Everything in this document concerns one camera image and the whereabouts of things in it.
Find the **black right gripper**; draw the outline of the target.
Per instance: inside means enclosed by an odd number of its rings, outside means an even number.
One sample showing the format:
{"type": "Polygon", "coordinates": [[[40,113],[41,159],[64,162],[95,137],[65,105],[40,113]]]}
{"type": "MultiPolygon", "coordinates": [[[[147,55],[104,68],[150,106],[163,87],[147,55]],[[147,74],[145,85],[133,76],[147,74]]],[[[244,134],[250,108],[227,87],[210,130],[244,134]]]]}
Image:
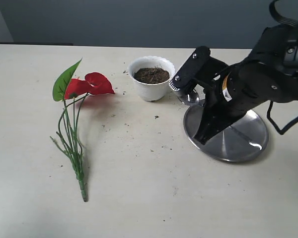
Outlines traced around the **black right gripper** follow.
{"type": "Polygon", "coordinates": [[[239,77],[240,69],[238,63],[222,70],[206,92],[200,124],[193,136],[202,145],[261,104],[259,95],[239,77]]]}

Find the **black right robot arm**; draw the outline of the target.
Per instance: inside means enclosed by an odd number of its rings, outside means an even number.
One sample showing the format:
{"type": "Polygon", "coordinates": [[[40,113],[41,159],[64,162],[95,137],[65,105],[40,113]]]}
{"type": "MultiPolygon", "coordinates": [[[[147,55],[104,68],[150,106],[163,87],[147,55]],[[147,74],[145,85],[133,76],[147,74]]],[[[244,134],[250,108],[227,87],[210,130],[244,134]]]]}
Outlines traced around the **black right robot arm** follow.
{"type": "Polygon", "coordinates": [[[206,98],[194,138],[206,144],[262,103],[298,101],[298,28],[267,28],[244,60],[208,58],[198,78],[206,98]]]}

